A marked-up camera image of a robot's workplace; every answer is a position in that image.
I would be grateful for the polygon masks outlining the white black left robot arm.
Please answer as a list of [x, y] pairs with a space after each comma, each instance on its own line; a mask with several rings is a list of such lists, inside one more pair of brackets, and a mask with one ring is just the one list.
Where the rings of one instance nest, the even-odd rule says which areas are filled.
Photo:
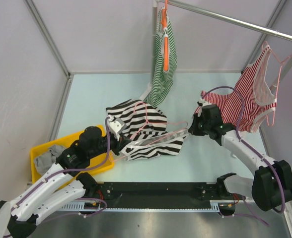
[[0, 201], [0, 238], [27, 238], [51, 214], [80, 198], [94, 199], [97, 183], [91, 159], [118, 155], [131, 140], [119, 132], [90, 126], [65, 149], [36, 183], [11, 201]]

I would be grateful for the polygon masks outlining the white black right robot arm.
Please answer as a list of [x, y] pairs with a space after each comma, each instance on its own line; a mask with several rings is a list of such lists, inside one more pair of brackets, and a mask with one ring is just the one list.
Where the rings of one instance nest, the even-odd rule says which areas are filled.
[[237, 174], [222, 177], [223, 182], [216, 186], [216, 193], [228, 199], [234, 193], [252, 198], [263, 211], [284, 208], [292, 201], [292, 170], [285, 160], [275, 159], [260, 153], [239, 137], [231, 123], [224, 123], [217, 105], [200, 103], [193, 114], [189, 133], [195, 136], [208, 136], [218, 145], [235, 155], [252, 173], [253, 178]]

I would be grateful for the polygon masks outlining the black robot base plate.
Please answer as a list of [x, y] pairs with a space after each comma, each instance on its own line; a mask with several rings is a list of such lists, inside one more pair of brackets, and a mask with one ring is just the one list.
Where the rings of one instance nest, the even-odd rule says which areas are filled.
[[238, 196], [226, 192], [216, 183], [206, 182], [104, 182], [98, 183], [85, 193], [85, 198], [97, 198], [97, 206], [102, 201], [121, 200], [231, 200], [233, 208], [220, 208], [218, 213], [225, 216], [235, 212]]

